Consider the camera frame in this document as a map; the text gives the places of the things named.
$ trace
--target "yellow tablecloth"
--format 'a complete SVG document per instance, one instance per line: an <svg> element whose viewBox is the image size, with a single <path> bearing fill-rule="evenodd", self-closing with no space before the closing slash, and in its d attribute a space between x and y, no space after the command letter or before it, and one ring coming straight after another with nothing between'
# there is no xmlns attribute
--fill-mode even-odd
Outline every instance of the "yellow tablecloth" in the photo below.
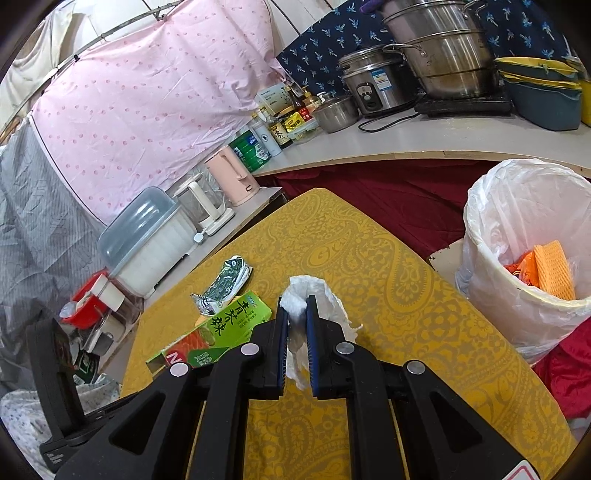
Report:
<svg viewBox="0 0 591 480"><path fill-rule="evenodd" d="M324 278L342 300L358 343L380 360L424 361L549 478L575 442L558 405L501 334L423 260L327 190L312 190L204 262L139 324L124 394L148 385L145 360L193 327L190 293L204 291L222 262L243 256L248 288L272 307L293 275ZM251 402L248 479L349 479L344 400L315 401L288 381L279 402Z"/></svg>

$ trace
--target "white paper towel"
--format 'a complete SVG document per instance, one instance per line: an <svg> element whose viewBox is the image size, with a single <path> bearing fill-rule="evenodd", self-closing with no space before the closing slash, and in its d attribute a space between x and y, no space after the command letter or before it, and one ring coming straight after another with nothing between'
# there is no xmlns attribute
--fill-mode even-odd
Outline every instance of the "white paper towel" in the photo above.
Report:
<svg viewBox="0 0 591 480"><path fill-rule="evenodd" d="M309 383L302 374L302 369L308 367L308 346L306 344L306 298L316 297L320 318L331 320L341 325L345 339L355 343L357 330L351 328L351 322L343 303L332 293L329 286L321 278L300 275L290 278L290 286L281 296L280 305L287 312L290 323L290 333L287 352L286 376L295 380L297 388L305 390Z"/></svg>

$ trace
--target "white kettle base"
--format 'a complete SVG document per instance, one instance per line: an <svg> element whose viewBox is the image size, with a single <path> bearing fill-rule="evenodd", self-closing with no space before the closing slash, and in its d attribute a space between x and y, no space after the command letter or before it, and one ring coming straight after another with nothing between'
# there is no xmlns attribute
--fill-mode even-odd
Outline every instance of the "white kettle base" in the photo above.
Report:
<svg viewBox="0 0 591 480"><path fill-rule="evenodd" d="M218 218L217 220L212 220L211 217L208 217L203 222L199 222L201 228L203 228L203 233L206 233L209 236L212 236L216 233L221 227L223 227L226 223L230 221L230 219L235 215L234 210L231 208L226 209L223 215Z"/></svg>

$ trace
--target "pink electric kettle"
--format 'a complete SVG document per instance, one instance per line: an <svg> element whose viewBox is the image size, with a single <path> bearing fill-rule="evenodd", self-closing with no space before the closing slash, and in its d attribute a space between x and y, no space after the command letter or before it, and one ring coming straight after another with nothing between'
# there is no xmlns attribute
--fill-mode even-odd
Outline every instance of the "pink electric kettle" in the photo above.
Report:
<svg viewBox="0 0 591 480"><path fill-rule="evenodd" d="M205 166L234 206L254 197L261 188L231 147L221 149L206 160Z"/></svg>

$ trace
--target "gray curtain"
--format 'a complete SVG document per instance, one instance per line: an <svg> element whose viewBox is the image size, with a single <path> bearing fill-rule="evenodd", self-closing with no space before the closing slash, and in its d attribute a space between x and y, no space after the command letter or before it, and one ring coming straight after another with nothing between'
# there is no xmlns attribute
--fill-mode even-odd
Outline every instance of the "gray curtain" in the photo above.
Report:
<svg viewBox="0 0 591 480"><path fill-rule="evenodd" d="M25 120L0 154L0 397L34 388L26 327L57 317L101 268L101 230L57 176Z"/></svg>

